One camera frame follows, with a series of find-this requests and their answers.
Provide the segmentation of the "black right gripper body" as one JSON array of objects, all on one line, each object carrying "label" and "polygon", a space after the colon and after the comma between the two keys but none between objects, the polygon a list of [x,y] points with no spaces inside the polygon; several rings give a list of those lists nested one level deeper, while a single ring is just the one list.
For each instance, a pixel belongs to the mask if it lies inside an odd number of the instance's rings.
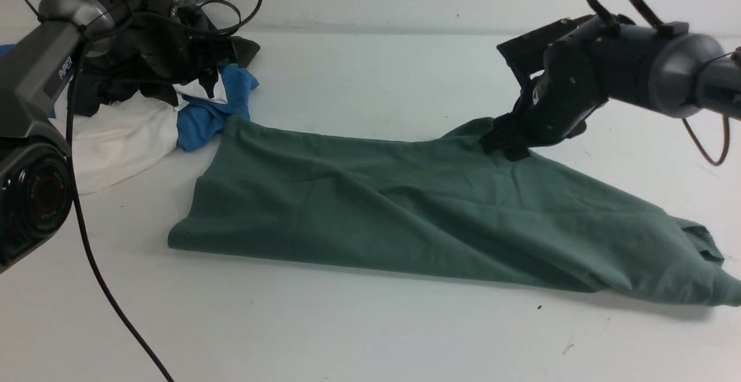
[{"label": "black right gripper body", "polygon": [[530,149],[557,145],[584,134],[586,119],[608,97],[588,81],[553,81],[543,75],[522,92],[511,112],[493,119],[480,137],[485,153],[503,152],[511,162],[529,157]]}]

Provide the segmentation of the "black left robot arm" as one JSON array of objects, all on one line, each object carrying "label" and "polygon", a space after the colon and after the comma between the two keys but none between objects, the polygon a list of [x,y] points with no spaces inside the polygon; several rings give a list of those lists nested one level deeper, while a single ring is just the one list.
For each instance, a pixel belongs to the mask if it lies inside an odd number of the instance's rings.
[{"label": "black left robot arm", "polygon": [[2,270],[48,241],[76,196],[71,140],[49,121],[56,101],[74,89],[85,58],[100,57],[127,34],[138,57],[113,82],[177,104],[174,86],[199,80],[211,89],[221,62],[234,60],[234,28],[200,30],[179,10],[209,0],[41,0],[39,26],[2,57]]}]

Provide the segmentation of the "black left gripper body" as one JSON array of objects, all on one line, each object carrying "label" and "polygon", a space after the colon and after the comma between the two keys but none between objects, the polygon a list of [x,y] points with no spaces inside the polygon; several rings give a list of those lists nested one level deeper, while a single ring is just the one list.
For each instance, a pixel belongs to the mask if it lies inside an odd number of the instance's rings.
[{"label": "black left gripper body", "polygon": [[126,33],[140,60],[124,72],[124,81],[137,85],[146,98],[176,100],[176,86],[196,81],[206,98],[214,100],[221,69],[239,63],[232,36],[189,28],[177,16],[140,11]]}]

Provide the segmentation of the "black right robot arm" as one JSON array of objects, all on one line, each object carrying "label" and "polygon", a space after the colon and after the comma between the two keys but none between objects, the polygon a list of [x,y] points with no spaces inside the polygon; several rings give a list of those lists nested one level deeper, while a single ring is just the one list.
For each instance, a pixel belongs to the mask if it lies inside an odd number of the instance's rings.
[{"label": "black right robot arm", "polygon": [[729,140],[729,121],[739,119],[739,51],[724,53],[680,21],[644,28],[621,15],[618,23],[612,33],[598,16],[559,20],[498,45],[521,90],[480,139],[484,150],[519,160],[583,134],[609,100],[674,119],[712,111]]}]

